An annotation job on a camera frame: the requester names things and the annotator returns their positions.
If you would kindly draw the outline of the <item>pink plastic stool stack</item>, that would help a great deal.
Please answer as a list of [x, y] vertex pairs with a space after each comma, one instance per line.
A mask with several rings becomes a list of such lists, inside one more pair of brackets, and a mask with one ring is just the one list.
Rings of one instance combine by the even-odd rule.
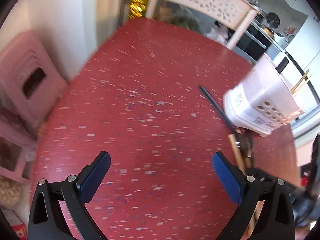
[[1, 51], [1, 85], [17, 113], [33, 129], [41, 126], [67, 88], [32, 30], [17, 35]]

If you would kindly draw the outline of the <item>black built-in oven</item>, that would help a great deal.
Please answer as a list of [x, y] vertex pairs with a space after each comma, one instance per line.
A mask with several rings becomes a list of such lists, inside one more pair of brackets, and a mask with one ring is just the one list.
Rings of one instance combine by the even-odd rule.
[[248, 61], [256, 63], [267, 51], [271, 42], [260, 31], [253, 28], [253, 31], [246, 30], [238, 41], [233, 51]]

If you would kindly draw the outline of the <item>crossed wooden chopstick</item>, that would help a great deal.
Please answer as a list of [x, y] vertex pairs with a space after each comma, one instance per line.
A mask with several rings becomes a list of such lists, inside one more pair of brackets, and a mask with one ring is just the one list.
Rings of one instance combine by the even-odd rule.
[[307, 70], [302, 77], [300, 78], [300, 80], [293, 86], [293, 88], [291, 89], [291, 93], [293, 94], [295, 92], [295, 90], [298, 88], [298, 86], [302, 83], [302, 81], [305, 79], [305, 77], [307, 76], [307, 74], [309, 73], [309, 70]]

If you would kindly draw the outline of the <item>white plastic utensil holder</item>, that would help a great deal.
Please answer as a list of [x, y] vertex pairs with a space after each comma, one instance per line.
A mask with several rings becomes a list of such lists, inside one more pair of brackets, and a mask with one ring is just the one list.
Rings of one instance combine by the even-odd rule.
[[224, 94], [223, 109], [236, 127], [249, 129], [262, 137], [304, 113], [304, 107], [291, 93], [291, 86], [267, 54]]

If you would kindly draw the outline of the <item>long patterned wooden chopstick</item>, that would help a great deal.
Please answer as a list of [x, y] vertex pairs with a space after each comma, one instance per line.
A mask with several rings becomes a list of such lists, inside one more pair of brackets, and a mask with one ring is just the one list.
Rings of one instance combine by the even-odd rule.
[[298, 93], [298, 91], [299, 91], [302, 87], [304, 87], [304, 86], [310, 81], [310, 78], [312, 77], [312, 75], [313, 75], [313, 74], [311, 74], [311, 76], [310, 76], [307, 80], [305, 80], [305, 82], [304, 82], [302, 85], [300, 85], [297, 89], [295, 89], [295, 90], [292, 92], [292, 95], [293, 95], [293, 96], [295, 96], [295, 95]]

